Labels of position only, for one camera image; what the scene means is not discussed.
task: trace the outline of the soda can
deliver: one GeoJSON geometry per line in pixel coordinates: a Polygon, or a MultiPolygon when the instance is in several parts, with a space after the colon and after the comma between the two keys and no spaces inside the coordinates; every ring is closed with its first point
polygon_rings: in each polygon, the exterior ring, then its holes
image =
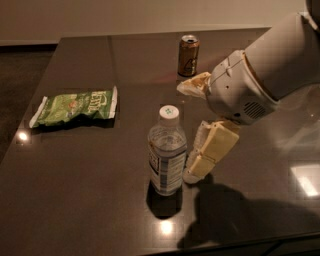
{"type": "Polygon", "coordinates": [[[178,73],[181,76],[194,76],[197,73],[199,39],[194,35],[184,35],[179,44],[178,73]]]}

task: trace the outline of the clear plastic bottle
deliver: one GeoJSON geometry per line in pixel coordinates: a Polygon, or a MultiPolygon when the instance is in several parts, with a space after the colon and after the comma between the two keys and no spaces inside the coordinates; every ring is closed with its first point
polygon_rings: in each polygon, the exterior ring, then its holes
{"type": "Polygon", "coordinates": [[[148,134],[151,183],[158,194],[173,195],[182,184],[187,140],[179,124],[179,109],[163,106],[158,124],[148,134]]]}

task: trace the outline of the beige wall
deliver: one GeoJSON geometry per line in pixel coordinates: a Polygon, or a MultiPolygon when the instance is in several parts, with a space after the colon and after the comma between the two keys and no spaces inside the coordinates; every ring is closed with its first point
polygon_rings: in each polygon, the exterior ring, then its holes
{"type": "Polygon", "coordinates": [[[270,27],[304,0],[0,0],[0,45],[63,36],[270,27]]]}

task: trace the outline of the dark table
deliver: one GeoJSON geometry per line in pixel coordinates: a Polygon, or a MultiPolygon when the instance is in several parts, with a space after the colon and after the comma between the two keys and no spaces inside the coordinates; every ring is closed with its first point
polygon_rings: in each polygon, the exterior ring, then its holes
{"type": "MultiPolygon", "coordinates": [[[[198,72],[264,32],[196,32],[198,72]]],[[[320,199],[299,183],[320,191],[320,122],[308,114],[317,87],[243,127],[202,182],[166,199],[150,187],[146,137],[160,106],[180,108],[189,151],[200,122],[216,119],[204,100],[176,91],[183,34],[61,39],[0,166],[1,255],[143,255],[320,231],[320,199]],[[28,128],[44,95],[113,85],[111,125],[28,128]]],[[[256,246],[257,255],[270,245],[256,246]]]]}

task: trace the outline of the white bottle cap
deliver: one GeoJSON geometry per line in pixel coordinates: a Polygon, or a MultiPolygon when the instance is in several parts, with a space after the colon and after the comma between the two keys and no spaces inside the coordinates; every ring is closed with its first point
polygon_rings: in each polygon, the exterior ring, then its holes
{"type": "Polygon", "coordinates": [[[179,124],[179,109],[175,106],[163,106],[160,111],[160,123],[164,126],[176,126],[179,124]]]}

